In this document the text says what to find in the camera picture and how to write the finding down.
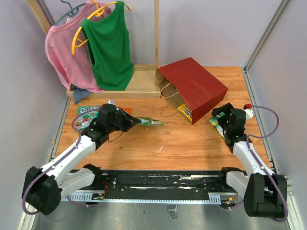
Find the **green candy bag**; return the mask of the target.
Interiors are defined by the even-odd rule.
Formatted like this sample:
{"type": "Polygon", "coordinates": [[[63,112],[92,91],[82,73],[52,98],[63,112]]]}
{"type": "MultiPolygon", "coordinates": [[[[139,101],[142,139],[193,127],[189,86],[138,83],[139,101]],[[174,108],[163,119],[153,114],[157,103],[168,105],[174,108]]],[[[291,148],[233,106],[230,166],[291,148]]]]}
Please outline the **green candy bag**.
{"type": "Polygon", "coordinates": [[[207,121],[216,129],[216,131],[224,139],[224,129],[218,124],[218,119],[223,116],[224,116],[224,113],[220,113],[218,116],[213,116],[207,121]]]}

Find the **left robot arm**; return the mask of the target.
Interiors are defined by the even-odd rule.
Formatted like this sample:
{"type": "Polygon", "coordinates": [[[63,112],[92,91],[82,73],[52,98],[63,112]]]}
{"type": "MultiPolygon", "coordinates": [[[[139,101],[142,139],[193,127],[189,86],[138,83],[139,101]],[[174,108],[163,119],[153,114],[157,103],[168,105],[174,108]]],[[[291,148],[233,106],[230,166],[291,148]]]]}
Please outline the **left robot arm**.
{"type": "Polygon", "coordinates": [[[111,133],[128,132],[141,121],[112,103],[103,104],[97,111],[97,117],[83,131],[78,131],[78,138],[71,146],[49,163],[40,168],[33,166],[26,172],[22,191],[24,213],[49,215],[71,193],[87,186],[94,190],[102,186],[103,178],[94,166],[84,166],[75,173],[70,171],[108,142],[111,133]]]}

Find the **green tank top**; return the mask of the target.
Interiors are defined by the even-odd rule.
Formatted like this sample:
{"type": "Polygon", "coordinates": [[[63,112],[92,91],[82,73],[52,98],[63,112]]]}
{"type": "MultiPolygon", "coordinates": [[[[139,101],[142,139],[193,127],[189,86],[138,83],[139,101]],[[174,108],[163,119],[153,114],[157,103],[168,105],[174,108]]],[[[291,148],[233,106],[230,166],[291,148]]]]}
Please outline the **green tank top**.
{"type": "Polygon", "coordinates": [[[96,84],[102,90],[124,91],[133,75],[124,11],[125,3],[118,1],[106,18],[81,23],[96,84]]]}

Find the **teal hanger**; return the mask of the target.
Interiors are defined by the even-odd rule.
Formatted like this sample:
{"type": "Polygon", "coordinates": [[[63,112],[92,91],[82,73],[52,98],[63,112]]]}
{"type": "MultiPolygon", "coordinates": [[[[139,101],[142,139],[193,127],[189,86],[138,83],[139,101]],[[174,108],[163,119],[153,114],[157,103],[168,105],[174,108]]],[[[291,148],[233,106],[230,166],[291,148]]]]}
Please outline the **teal hanger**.
{"type": "Polygon", "coordinates": [[[69,11],[67,11],[66,13],[64,13],[55,23],[54,23],[54,25],[56,26],[56,25],[58,25],[65,17],[74,17],[74,16],[76,16],[78,13],[79,13],[79,9],[81,8],[81,7],[83,7],[83,6],[85,6],[86,5],[86,3],[84,2],[84,3],[82,3],[82,4],[79,4],[79,5],[77,5],[77,6],[75,6],[75,7],[72,7],[72,5],[70,4],[70,2],[69,1],[67,1],[67,0],[60,0],[62,3],[64,3],[64,4],[67,4],[68,6],[69,6],[69,11]]]}

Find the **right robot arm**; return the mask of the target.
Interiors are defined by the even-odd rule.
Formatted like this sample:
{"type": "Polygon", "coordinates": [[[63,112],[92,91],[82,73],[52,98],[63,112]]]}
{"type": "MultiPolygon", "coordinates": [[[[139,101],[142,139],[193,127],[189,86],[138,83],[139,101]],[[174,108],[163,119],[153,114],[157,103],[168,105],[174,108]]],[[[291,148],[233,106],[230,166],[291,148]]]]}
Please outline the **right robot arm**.
{"type": "Polygon", "coordinates": [[[252,144],[253,135],[245,134],[245,123],[254,116],[255,108],[255,105],[246,104],[237,109],[227,103],[212,111],[226,146],[244,167],[243,172],[224,168],[217,185],[224,192],[233,188],[242,197],[248,216],[283,222],[288,217],[286,178],[264,163],[252,144]]]}

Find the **orange Fox's fruits candy bag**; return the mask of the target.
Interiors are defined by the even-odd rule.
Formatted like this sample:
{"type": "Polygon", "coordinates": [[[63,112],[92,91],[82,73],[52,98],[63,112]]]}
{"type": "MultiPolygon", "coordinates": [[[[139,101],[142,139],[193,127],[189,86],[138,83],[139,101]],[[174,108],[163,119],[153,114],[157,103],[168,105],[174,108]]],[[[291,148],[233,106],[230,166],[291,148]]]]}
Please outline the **orange Fox's fruits candy bag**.
{"type": "Polygon", "coordinates": [[[130,108],[121,108],[124,112],[126,112],[127,114],[131,114],[131,109],[130,108]]]}

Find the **aluminium rail frame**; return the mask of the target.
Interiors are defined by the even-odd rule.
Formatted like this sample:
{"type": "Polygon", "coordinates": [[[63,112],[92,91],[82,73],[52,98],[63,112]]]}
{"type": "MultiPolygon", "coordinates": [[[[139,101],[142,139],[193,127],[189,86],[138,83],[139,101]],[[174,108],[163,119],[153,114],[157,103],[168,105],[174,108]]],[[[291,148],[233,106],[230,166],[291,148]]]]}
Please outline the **aluminium rail frame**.
{"type": "MultiPolygon", "coordinates": [[[[51,27],[51,24],[54,22],[51,13],[43,0],[28,0],[28,6],[30,7],[31,11],[33,12],[34,16],[36,17],[37,21],[39,22],[41,28],[45,33],[51,27]]],[[[158,33],[158,25],[159,22],[159,1],[154,2],[154,42],[155,42],[155,62],[153,64],[137,64],[136,71],[144,74],[147,71],[156,72],[158,68],[158,41],[157,38],[159,36],[158,33]]],[[[269,22],[265,32],[261,36],[260,41],[255,46],[254,51],[252,52],[251,57],[248,59],[248,62],[245,66],[241,68],[241,73],[244,78],[247,92],[249,94],[250,99],[253,103],[257,103],[257,99],[255,97],[255,93],[253,92],[252,82],[250,80],[250,71],[253,68],[255,62],[260,58],[260,54],[266,49],[267,43],[272,38],[272,33],[275,30],[277,24],[285,14],[287,8],[291,4],[290,0],[283,0],[277,7],[276,12],[274,13],[271,21],[269,22]]],[[[117,92],[103,92],[97,95],[93,95],[93,98],[103,98],[103,97],[115,97],[115,98],[138,98],[138,99],[145,99],[145,98],[157,98],[158,97],[158,88],[157,83],[155,83],[155,87],[149,87],[145,90],[141,89],[139,84],[134,84],[133,89],[128,89],[127,91],[117,91],[117,92]]],[[[300,212],[298,210],[298,206],[295,200],[295,196],[293,195],[293,191],[289,191],[288,197],[290,198],[289,201],[289,216],[288,216],[288,224],[291,230],[302,230],[304,229],[303,219],[301,218],[300,212]]]]}

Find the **green Fox's spring tea bag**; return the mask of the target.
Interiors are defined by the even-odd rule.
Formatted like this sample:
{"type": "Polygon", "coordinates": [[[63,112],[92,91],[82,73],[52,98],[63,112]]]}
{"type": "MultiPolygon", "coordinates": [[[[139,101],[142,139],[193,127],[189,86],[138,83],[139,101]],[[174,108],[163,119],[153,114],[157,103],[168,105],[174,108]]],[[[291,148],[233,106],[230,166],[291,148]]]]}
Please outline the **green Fox's spring tea bag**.
{"type": "Polygon", "coordinates": [[[138,117],[141,126],[163,126],[164,122],[150,117],[138,117]]]}

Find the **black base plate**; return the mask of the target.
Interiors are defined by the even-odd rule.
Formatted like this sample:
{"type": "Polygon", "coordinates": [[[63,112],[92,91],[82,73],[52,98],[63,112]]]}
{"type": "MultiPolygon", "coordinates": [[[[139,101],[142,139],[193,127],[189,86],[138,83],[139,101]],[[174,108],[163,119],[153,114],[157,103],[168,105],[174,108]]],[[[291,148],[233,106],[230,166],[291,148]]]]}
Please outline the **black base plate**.
{"type": "Polygon", "coordinates": [[[218,195],[221,203],[237,198],[224,179],[221,171],[103,170],[85,189],[94,191],[95,197],[107,189],[105,198],[111,201],[204,203],[218,195]]]}

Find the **pink shirt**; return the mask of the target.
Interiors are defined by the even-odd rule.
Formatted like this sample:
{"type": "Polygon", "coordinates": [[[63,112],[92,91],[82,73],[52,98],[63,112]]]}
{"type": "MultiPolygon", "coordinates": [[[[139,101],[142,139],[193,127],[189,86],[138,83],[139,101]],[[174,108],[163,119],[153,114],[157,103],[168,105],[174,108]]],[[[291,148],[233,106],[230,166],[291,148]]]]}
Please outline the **pink shirt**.
{"type": "Polygon", "coordinates": [[[102,92],[93,74],[86,45],[71,53],[73,37],[81,23],[97,9],[95,3],[87,1],[82,11],[71,21],[50,28],[45,39],[45,52],[49,62],[55,68],[62,85],[70,90],[71,85],[93,93],[102,92]]]}

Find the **wooden clothes rack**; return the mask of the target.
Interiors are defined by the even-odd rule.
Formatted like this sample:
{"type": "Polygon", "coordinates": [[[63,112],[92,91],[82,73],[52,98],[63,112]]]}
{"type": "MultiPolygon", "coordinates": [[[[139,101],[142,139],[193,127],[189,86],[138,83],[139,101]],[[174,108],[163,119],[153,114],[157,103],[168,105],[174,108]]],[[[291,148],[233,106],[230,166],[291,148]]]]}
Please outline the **wooden clothes rack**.
{"type": "MultiPolygon", "coordinates": [[[[42,0],[28,0],[28,6],[36,17],[38,23],[47,34],[54,20],[46,4],[42,0]]],[[[130,83],[124,91],[104,91],[92,93],[87,98],[159,98],[160,92],[157,83],[157,69],[160,67],[159,59],[159,1],[154,1],[154,63],[136,64],[130,83]]]]}

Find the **teal Fox's candy bag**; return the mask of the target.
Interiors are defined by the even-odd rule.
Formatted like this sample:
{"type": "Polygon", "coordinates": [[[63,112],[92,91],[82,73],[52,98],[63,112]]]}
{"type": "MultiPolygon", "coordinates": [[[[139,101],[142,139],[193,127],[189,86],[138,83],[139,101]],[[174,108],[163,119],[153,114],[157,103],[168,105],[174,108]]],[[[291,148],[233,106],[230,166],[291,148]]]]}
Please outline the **teal Fox's candy bag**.
{"type": "Polygon", "coordinates": [[[87,128],[93,119],[97,118],[100,105],[86,106],[78,108],[78,119],[75,122],[77,130],[84,130],[87,128]]]}

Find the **red paper bag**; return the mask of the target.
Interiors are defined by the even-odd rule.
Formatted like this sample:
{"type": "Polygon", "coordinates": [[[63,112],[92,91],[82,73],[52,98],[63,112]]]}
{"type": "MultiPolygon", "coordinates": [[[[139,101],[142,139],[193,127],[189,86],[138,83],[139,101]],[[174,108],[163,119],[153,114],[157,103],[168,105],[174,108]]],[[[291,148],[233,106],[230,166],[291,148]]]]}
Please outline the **red paper bag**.
{"type": "Polygon", "coordinates": [[[221,81],[191,57],[160,67],[157,74],[161,97],[177,112],[177,108],[186,103],[192,113],[192,122],[181,112],[179,114],[192,125],[217,106],[228,91],[221,81]]]}

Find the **yellow M&M's bag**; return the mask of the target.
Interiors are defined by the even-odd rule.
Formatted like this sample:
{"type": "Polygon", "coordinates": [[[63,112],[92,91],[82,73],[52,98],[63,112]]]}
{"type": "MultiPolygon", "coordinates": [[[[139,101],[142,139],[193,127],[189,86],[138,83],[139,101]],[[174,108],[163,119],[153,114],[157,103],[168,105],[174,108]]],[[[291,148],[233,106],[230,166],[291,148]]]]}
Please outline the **yellow M&M's bag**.
{"type": "Polygon", "coordinates": [[[186,103],[180,105],[177,110],[181,112],[189,121],[192,122],[192,113],[186,103]]]}

